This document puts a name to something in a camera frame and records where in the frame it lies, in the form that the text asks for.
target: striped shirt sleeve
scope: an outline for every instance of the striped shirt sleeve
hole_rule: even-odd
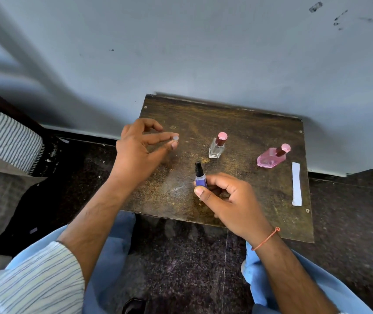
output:
[[[52,242],[15,269],[0,271],[0,313],[80,313],[84,291],[79,262]]]

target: pink glass bottle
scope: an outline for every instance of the pink glass bottle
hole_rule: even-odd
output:
[[[280,164],[285,160],[285,154],[291,151],[291,147],[284,143],[280,148],[269,148],[262,153],[257,160],[257,165],[268,169]]]

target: white wall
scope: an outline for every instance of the white wall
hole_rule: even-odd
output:
[[[373,168],[373,0],[0,0],[0,42],[63,128],[118,136],[167,92],[301,116],[311,170]]]

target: wooden table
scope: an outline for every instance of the wooden table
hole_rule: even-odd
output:
[[[125,210],[186,222],[221,226],[194,195],[195,162],[204,172],[225,172],[249,182],[263,210],[283,238],[313,242],[312,211],[300,119],[228,105],[146,95],[140,116],[154,118],[165,131],[179,133],[179,147],[128,200]],[[219,159],[208,158],[213,138],[228,134]],[[288,143],[287,159],[272,169],[257,166],[269,147]],[[291,163],[300,163],[302,206],[292,206]]]

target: white paper strip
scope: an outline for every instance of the white paper strip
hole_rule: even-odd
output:
[[[300,163],[293,162],[293,206],[301,206]]]

